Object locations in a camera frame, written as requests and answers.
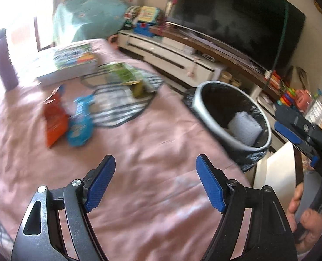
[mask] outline toy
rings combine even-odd
[[[155,34],[150,32],[149,27],[161,24],[162,20],[163,15],[159,8],[142,7],[138,17],[138,23],[134,28],[134,32],[148,37],[153,37]]]
[[[135,26],[138,22],[138,16],[140,14],[141,7],[139,6],[132,6],[129,7],[125,12],[125,26],[126,27],[132,27]]]
[[[69,130],[67,140],[71,146],[82,146],[89,140],[93,133],[93,121],[89,110],[89,105],[93,103],[93,96],[79,97],[76,114],[69,119]]]
[[[297,90],[295,98],[295,106],[301,111],[305,112],[312,102],[311,94],[307,90]]]
[[[277,100],[277,104],[279,106],[286,105],[288,107],[291,107],[294,104],[295,97],[295,89],[288,88],[283,96],[279,100]]]
[[[43,113],[46,119],[46,144],[51,147],[68,130],[69,116],[61,105],[64,86],[55,89],[44,102]]]

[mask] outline white sponge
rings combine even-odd
[[[247,112],[237,112],[227,125],[233,136],[242,143],[253,146],[262,128]]]

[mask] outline human hand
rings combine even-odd
[[[301,183],[296,187],[294,197],[290,201],[289,207],[287,209],[287,220],[292,232],[296,230],[297,224],[295,220],[295,212],[299,208],[303,192],[304,184]],[[301,215],[300,222],[307,231],[302,237],[301,243],[296,245],[298,254],[302,254],[311,250],[322,235],[322,213],[319,214],[315,210],[307,209]]]

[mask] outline metal screw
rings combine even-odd
[[[238,181],[236,181],[235,179],[230,179],[230,180],[228,181],[228,184],[229,184],[230,186],[237,186],[237,185],[238,185]]]
[[[72,186],[79,186],[81,184],[81,180],[75,179],[72,181]]]
[[[46,190],[46,186],[39,186],[38,193],[43,193]]]
[[[264,186],[264,191],[266,191],[266,192],[272,192],[273,189],[270,186]]]

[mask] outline toy cash register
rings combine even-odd
[[[142,7],[138,18],[138,23],[134,28],[134,32],[148,37],[153,37],[155,34],[150,32],[149,27],[161,24],[162,18],[163,15],[159,8]]]

